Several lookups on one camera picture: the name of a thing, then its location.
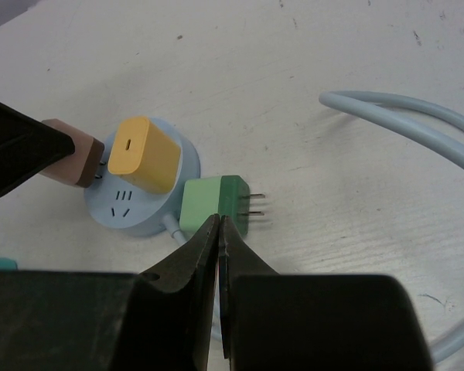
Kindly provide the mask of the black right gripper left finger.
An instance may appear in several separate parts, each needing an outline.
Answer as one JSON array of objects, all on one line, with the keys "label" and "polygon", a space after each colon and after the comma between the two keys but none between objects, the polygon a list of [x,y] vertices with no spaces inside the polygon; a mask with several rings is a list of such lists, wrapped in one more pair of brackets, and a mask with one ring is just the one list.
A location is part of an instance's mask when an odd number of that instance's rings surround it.
[{"label": "black right gripper left finger", "polygon": [[0,271],[0,370],[205,370],[219,229],[139,274]]}]

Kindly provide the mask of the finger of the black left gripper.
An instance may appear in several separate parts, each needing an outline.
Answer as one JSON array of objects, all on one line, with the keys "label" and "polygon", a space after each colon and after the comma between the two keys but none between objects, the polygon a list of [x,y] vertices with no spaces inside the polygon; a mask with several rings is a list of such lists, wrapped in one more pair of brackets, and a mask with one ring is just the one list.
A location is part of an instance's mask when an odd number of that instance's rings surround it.
[{"label": "finger of the black left gripper", "polygon": [[74,152],[69,135],[0,102],[0,198]]}]

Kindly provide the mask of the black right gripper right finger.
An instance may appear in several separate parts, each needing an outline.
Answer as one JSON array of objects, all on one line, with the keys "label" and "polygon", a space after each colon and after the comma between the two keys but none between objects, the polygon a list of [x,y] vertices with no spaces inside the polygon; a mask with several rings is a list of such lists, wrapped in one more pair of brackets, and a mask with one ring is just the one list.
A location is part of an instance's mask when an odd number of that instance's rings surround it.
[{"label": "black right gripper right finger", "polygon": [[385,274],[279,274],[220,221],[220,321],[232,370],[430,370],[408,293]]}]

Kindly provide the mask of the brown two-tone plug adapter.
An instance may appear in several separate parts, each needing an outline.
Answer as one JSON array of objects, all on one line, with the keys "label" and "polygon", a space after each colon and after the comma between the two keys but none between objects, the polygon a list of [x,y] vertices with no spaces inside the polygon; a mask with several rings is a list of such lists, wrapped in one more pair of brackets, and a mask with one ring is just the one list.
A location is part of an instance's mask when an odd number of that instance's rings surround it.
[{"label": "brown two-tone plug adapter", "polygon": [[75,151],[40,172],[41,175],[68,186],[88,188],[95,180],[104,152],[104,143],[58,119],[43,123],[71,137]]}]

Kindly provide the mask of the light blue round power strip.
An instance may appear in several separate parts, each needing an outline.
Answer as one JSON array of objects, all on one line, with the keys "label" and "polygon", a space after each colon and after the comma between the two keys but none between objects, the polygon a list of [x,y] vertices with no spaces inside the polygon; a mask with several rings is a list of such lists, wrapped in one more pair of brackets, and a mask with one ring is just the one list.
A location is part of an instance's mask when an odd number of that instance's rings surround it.
[{"label": "light blue round power strip", "polygon": [[100,225],[133,237],[150,237],[165,230],[162,218],[178,218],[186,181],[198,179],[200,158],[191,141],[169,122],[153,117],[151,121],[181,148],[176,183],[171,192],[153,194],[112,175],[107,169],[115,134],[104,141],[102,164],[97,178],[84,190],[84,201],[91,217]]}]

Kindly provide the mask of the yellow plug adapter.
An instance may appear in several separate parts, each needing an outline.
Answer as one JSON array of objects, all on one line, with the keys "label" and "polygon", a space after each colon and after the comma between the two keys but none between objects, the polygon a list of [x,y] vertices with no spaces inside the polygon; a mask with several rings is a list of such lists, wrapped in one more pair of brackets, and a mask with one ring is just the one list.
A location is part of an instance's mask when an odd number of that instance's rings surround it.
[{"label": "yellow plug adapter", "polygon": [[112,175],[153,194],[173,189],[180,146],[148,117],[131,117],[119,125],[108,160]]}]

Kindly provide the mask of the green two-tone plug adapter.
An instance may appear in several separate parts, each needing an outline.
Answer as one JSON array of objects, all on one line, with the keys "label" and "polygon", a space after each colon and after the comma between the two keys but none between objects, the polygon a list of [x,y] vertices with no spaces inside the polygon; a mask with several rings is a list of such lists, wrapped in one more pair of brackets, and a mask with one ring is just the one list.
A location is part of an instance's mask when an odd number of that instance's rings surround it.
[{"label": "green two-tone plug adapter", "polygon": [[191,237],[210,215],[218,214],[230,217],[240,235],[245,237],[250,218],[264,214],[251,210],[251,200],[264,197],[263,193],[252,193],[239,175],[190,179],[183,189],[180,229],[185,237]]}]

